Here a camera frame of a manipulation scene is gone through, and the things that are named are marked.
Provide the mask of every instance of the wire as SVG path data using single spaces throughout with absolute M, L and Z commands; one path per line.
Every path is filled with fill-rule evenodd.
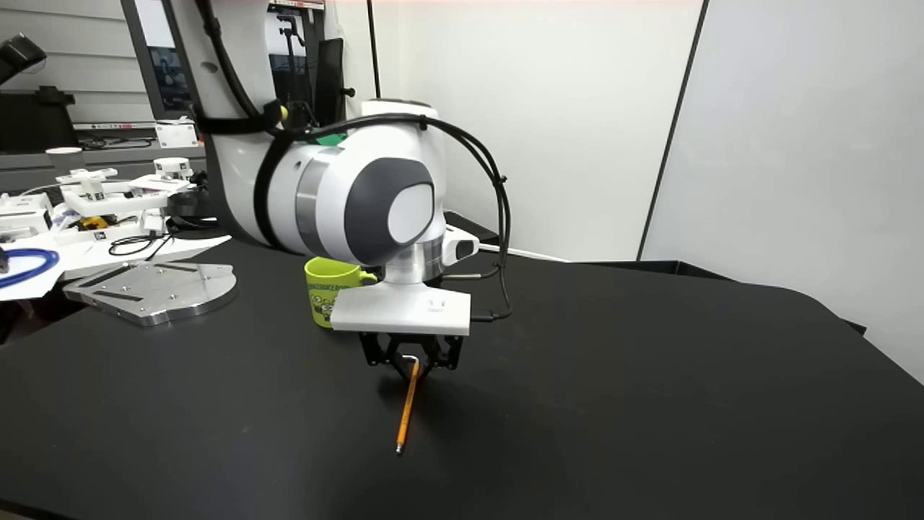
M 515 303 L 512 303 L 512 292 L 509 292 L 509 277 L 499 272 L 499 299 L 502 299 L 502 311 L 489 311 L 489 315 L 473 315 L 473 322 L 496 322 L 515 315 Z
M 121 237 L 121 238 L 114 238 L 114 241 L 109 241 L 109 256 L 134 256 L 134 253 L 147 250 L 153 241 L 157 241 L 157 233 L 153 233 L 153 231 L 135 233 L 135 237 Z
M 50 272 L 50 269 L 57 264 L 57 260 L 62 260 L 62 256 L 57 256 L 56 250 L 50 250 L 50 249 L 5 249 L 5 256 L 42 256 L 42 264 L 27 269 L 27 272 L 18 272 L 18 275 L 8 275 L 8 277 L 0 277 L 0 288 L 27 283 L 27 280 Z
M 163 244 L 157 244 L 157 249 L 145 256 L 145 262 L 150 262 L 170 238 L 174 238 L 174 233 L 169 233 L 169 237 L 163 238 Z
M 300 85 L 300 81 L 303 81 L 303 85 L 306 85 L 306 119 L 309 119 L 309 124 L 312 127 L 317 127 L 317 116 L 314 116 L 314 91 L 312 91 L 312 67 L 309 67 L 309 42 L 297 33 L 297 20 L 291 17 L 291 15 L 286 15 L 286 10 L 281 10 L 278 15 L 278 20 L 281 23 L 290 23 L 290 29 L 281 29 L 281 33 L 286 36 L 286 52 L 290 52 L 290 91 L 286 91 L 286 100 L 291 104 L 290 110 L 296 110 L 297 107 L 297 85 Z M 291 36 L 306 49 L 306 67 L 300 68 L 297 62 L 296 62 L 296 45 L 291 45 Z
M 381 81 L 378 81 L 378 42 L 375 42 L 375 7 L 372 7 L 372 0 L 366 0 L 366 20 L 369 20 L 369 52 L 372 52 L 375 98 L 381 98 Z
M 222 74 L 226 74 L 226 81 L 231 85 L 234 100 L 244 107 L 245 116 L 260 119 L 260 110 L 254 107 L 254 100 L 244 88 L 239 74 L 236 74 L 236 68 L 234 68 L 234 62 L 228 56 L 228 49 L 226 49 L 226 41 L 222 41 L 222 23 L 215 15 L 212 0 L 197 0 L 197 7 L 203 15 L 206 33 L 208 33 L 208 41 L 215 45 L 215 55 L 219 56 L 219 67 L 222 67 Z

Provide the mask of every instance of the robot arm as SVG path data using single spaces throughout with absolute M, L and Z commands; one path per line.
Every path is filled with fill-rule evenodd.
M 257 107 L 275 100 L 262 41 L 267 0 L 170 0 L 169 17 L 200 110 L 208 119 L 260 119 Z M 431 107 L 395 100 L 369 100 L 365 116 L 436 121 Z M 470 296 L 424 286 L 443 264 L 476 250 L 470 233 L 447 233 L 434 130 L 366 124 L 339 146 L 281 146 L 268 133 L 245 133 L 212 134 L 212 146 L 228 211 L 248 237 L 300 253 L 385 264 L 378 286 L 340 292 L 336 329 L 469 335 Z

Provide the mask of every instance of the blue cable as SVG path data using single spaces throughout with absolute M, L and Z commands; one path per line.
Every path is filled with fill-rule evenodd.
M 42 256 L 43 262 L 34 269 L 0 277 L 0 288 L 18 286 L 18 283 L 31 280 L 31 277 L 50 272 L 53 264 L 57 264 L 57 253 L 50 249 L 5 249 L 5 256 Z

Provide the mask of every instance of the white wall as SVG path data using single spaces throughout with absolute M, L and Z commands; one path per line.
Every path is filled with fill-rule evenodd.
M 385 94 L 431 100 L 499 159 L 515 249 L 629 260 L 645 227 L 700 0 L 378 0 Z M 362 0 L 333 3 L 372 94 Z M 446 143 L 450 207 L 495 227 L 495 195 Z
M 924 381 L 921 20 L 714 0 L 645 256 L 810 292 Z
M 31 36 L 46 59 L 3 82 L 75 94 L 72 121 L 150 121 L 150 104 L 120 0 L 0 0 L 0 41 Z

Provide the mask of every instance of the black cable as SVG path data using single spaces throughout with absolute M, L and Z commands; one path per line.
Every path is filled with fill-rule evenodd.
M 473 315 L 470 318 L 473 322 L 496 322 L 496 319 L 506 319 L 515 315 L 512 295 L 509 295 L 509 277 L 499 272 L 496 280 L 499 280 L 502 311 Z
M 174 233 L 169 233 L 169 237 L 145 256 L 145 262 L 150 262 L 170 238 L 174 238 Z
M 109 241 L 109 256 L 134 256 L 134 253 L 147 250 L 153 241 L 157 241 L 153 231 L 150 233 L 135 233 L 135 237 L 121 237 L 121 238 Z
M 675 134 L 675 127 L 680 127 L 680 119 L 683 119 L 683 110 L 684 110 L 691 71 L 694 71 L 694 62 L 696 62 L 700 36 L 701 36 L 701 25 L 704 25 L 709 10 L 711 10 L 711 0 L 701 0 L 700 17 L 696 17 L 696 29 L 694 29 L 691 55 L 687 55 L 687 67 L 684 67 L 684 77 L 683 77 L 683 88 L 680 88 L 675 104 L 672 104 L 672 116 L 671 116 L 671 127 L 667 127 L 667 137 L 665 137 L 665 149 L 661 149 L 661 160 L 659 160 L 659 178 L 655 178 L 654 198 L 649 198 L 646 214 L 645 214 L 645 227 L 642 227 L 635 262 L 642 262 L 645 244 L 646 244 L 646 233 L 654 227 L 655 205 L 659 205 L 659 195 L 661 195 L 661 181 L 665 181 L 665 173 L 667 173 L 667 159 L 671 159 L 671 149 L 672 149 L 672 134 Z
M 206 33 L 208 33 L 208 41 L 215 45 L 215 55 L 219 56 L 219 67 L 222 67 L 222 74 L 226 74 L 226 81 L 231 85 L 234 100 L 239 104 L 239 110 L 245 116 L 260 119 L 262 113 L 254 107 L 254 100 L 244 88 L 239 74 L 236 74 L 236 68 L 234 68 L 234 62 L 228 56 L 228 49 L 226 49 L 226 41 L 222 41 L 222 23 L 215 15 L 212 0 L 197 0 L 197 7 L 203 15 Z
M 366 0 L 366 20 L 369 20 L 369 52 L 372 52 L 375 98 L 381 98 L 381 81 L 378 81 L 378 42 L 375 42 L 375 7 L 372 7 L 372 0 Z
M 309 25 L 314 25 L 314 23 L 312 23 L 312 17 L 309 17 L 306 7 L 300 10 L 300 25 L 303 25 L 303 32 L 306 32 L 306 36 L 309 36 Z M 314 100 L 317 100 L 317 98 L 314 98 L 314 82 L 312 82 L 312 59 L 322 59 L 322 56 L 317 56 L 317 52 L 309 49 L 309 41 L 306 41 L 306 36 L 300 36 L 297 32 L 296 32 L 296 36 L 297 36 L 300 45 L 306 49 L 306 74 L 303 74 L 303 77 L 306 77 L 306 113 L 309 113 L 309 124 L 317 127 L 322 119 L 314 116 Z
M 466 133 L 460 127 L 454 127 L 450 134 L 482 165 L 482 169 L 491 169 L 489 178 L 495 184 L 495 198 L 496 198 L 499 262 L 506 262 L 509 238 L 512 238 L 512 202 L 509 202 L 509 194 L 502 184 L 506 178 L 499 176 L 499 168 L 496 168 L 491 149 L 480 137 L 473 137 L 470 133 Z
M 281 29 L 281 33 L 286 36 L 286 52 L 290 52 L 290 104 L 291 104 L 291 110 L 297 107 L 297 81 L 303 77 L 303 85 L 306 85 L 303 94 L 309 98 L 303 104 L 306 107 L 306 119 L 309 119 L 312 127 L 317 127 L 317 116 L 314 116 L 314 107 L 312 107 L 314 91 L 312 91 L 312 71 L 309 71 L 309 42 L 297 33 L 297 20 L 291 15 L 278 15 L 278 20 L 290 23 L 290 29 Z M 306 49 L 306 68 L 300 68 L 297 59 L 296 59 L 291 36 Z
M 278 173 L 278 165 L 284 160 L 284 156 L 290 152 L 291 137 L 286 133 L 278 133 L 260 160 L 257 178 L 254 178 L 254 217 L 257 217 L 257 227 L 262 233 L 262 238 L 275 249 L 286 249 L 278 237 L 278 231 L 273 227 L 273 217 L 268 217 L 268 188 L 273 188 L 273 176 Z

